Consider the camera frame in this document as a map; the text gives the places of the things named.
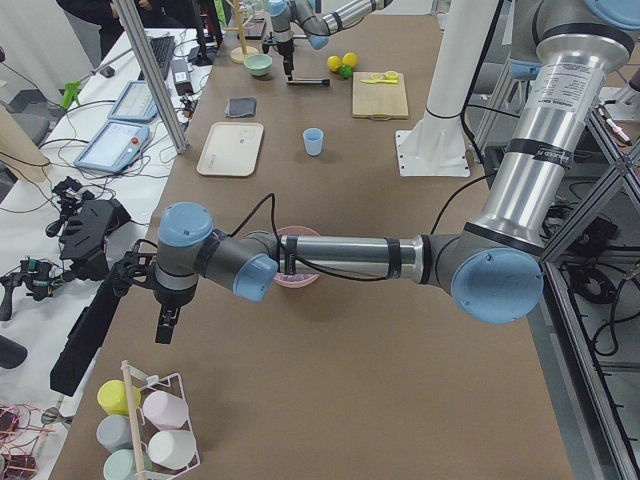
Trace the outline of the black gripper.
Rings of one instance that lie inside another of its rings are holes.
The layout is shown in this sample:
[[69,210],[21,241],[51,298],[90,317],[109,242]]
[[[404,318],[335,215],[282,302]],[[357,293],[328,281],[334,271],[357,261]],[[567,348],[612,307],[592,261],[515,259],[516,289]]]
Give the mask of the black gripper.
[[161,305],[155,342],[170,344],[181,307],[194,298],[196,276],[166,273],[156,261],[157,253],[141,251],[143,244],[157,247],[149,240],[138,239],[124,257],[113,265],[112,288],[117,297],[124,297],[132,286],[151,290]]
[[292,40],[278,41],[273,32],[262,38],[262,52],[267,54],[270,50],[275,50],[283,57],[283,68],[287,80],[294,79],[294,43]]

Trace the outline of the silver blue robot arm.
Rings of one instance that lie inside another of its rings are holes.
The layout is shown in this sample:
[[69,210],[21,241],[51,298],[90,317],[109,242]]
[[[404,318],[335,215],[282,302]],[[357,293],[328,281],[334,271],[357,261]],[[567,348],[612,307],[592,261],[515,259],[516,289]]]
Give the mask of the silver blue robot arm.
[[339,9],[318,17],[311,1],[269,1],[267,11],[271,19],[272,31],[262,41],[263,52],[273,48],[283,59],[283,68],[289,85],[330,84],[329,79],[295,79],[294,32],[291,25],[300,27],[311,46],[323,48],[329,37],[337,32],[352,28],[365,16],[388,7],[392,0],[356,0]]
[[467,314],[506,323],[543,292],[540,229],[574,160],[605,77],[630,58],[639,35],[635,1],[518,1],[510,72],[532,84],[482,213],[457,235],[409,240],[279,235],[244,238],[215,227],[207,209],[179,202],[163,213],[151,254],[133,250],[109,282],[160,302],[156,339],[169,343],[200,279],[261,300],[277,274],[323,273],[364,282],[410,278],[442,288]]

